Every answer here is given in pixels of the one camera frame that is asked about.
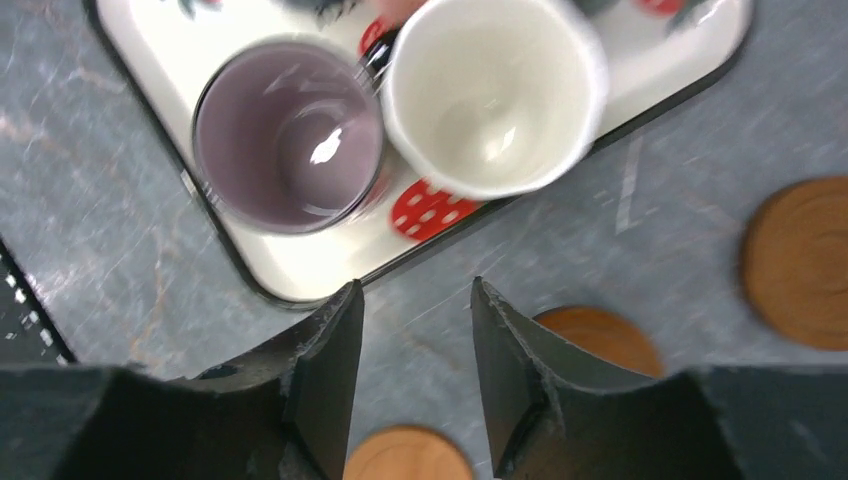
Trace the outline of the light brown wooden coaster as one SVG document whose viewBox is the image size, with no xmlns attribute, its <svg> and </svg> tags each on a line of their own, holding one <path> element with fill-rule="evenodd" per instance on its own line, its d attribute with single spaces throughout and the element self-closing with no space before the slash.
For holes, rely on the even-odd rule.
<svg viewBox="0 0 848 480">
<path fill-rule="evenodd" d="M 361 442 L 348 459 L 343 478 L 472 480 L 474 473 L 462 451 L 439 432 L 398 425 Z"/>
</svg>

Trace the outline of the purple glass mug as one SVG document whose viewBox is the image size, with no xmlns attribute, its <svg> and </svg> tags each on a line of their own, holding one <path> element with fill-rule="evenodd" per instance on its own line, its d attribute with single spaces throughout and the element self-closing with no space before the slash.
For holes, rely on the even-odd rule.
<svg viewBox="0 0 848 480">
<path fill-rule="evenodd" d="M 277 40 L 229 59 L 192 122 L 198 177 L 215 206 L 253 229 L 302 235 L 377 196 L 380 105 L 364 69 L 316 43 Z"/>
</svg>

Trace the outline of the dark brown wooden coaster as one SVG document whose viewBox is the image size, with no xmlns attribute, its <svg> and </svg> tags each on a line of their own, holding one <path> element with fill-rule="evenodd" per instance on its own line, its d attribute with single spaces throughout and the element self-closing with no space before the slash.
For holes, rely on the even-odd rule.
<svg viewBox="0 0 848 480">
<path fill-rule="evenodd" d="M 739 268 L 745 297 L 787 339 L 847 349 L 847 177 L 772 194 L 748 223 Z"/>
<path fill-rule="evenodd" d="M 594 306 L 563 306 L 542 312 L 534 320 L 608 363 L 651 378 L 666 374 L 649 336 L 615 312 Z"/>
</svg>

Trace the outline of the strawberry pattern white tray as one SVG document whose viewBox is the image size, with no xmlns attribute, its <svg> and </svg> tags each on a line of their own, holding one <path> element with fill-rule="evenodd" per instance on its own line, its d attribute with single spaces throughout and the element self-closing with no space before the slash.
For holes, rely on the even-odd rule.
<svg viewBox="0 0 848 480">
<path fill-rule="evenodd" d="M 181 158 L 186 188 L 204 204 L 243 277 L 291 309 L 310 309 L 352 279 L 369 282 L 467 230 L 499 208 L 460 209 L 431 234 L 408 235 L 394 213 L 419 179 L 395 153 L 389 183 L 351 220 L 303 235 L 252 229 L 221 212 L 192 159 L 192 116 L 218 68 L 257 42 L 286 36 L 324 41 L 350 58 L 386 31 L 362 1 L 90 1 L 102 40 L 126 67 Z M 582 4 L 609 59 L 611 89 L 601 150 L 722 77 L 754 18 L 751 1 L 587 1 Z"/>
</svg>

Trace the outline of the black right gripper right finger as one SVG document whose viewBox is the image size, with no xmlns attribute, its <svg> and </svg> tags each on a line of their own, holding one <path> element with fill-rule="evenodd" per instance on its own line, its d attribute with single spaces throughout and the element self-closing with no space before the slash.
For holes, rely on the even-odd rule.
<svg viewBox="0 0 848 480">
<path fill-rule="evenodd" d="M 525 317 L 470 307 L 497 479 L 843 479 L 843 365 L 704 365 L 653 379 Z"/>
</svg>

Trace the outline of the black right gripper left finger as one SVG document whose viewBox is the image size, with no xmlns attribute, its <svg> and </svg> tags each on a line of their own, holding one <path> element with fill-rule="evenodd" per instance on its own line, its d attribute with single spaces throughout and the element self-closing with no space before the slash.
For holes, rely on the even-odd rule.
<svg viewBox="0 0 848 480">
<path fill-rule="evenodd" d="M 351 281 L 297 324 L 194 378 L 115 366 L 1 370 L 5 479 L 339 479 L 364 294 Z"/>
</svg>

